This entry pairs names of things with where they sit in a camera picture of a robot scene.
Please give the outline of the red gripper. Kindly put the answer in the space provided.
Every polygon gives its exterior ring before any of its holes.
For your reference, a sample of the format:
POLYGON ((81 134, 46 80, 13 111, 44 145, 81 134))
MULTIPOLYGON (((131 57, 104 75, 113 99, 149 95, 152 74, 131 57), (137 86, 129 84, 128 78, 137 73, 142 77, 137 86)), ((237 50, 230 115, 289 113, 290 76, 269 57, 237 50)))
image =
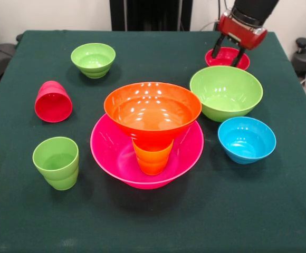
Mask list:
POLYGON ((253 50, 258 47, 268 32, 264 27, 251 27, 241 23, 230 12, 224 12, 221 15, 218 28, 221 35, 214 45, 212 58, 217 57, 222 42, 227 36, 240 47, 238 54, 232 60, 232 67, 246 67, 246 49, 253 50))

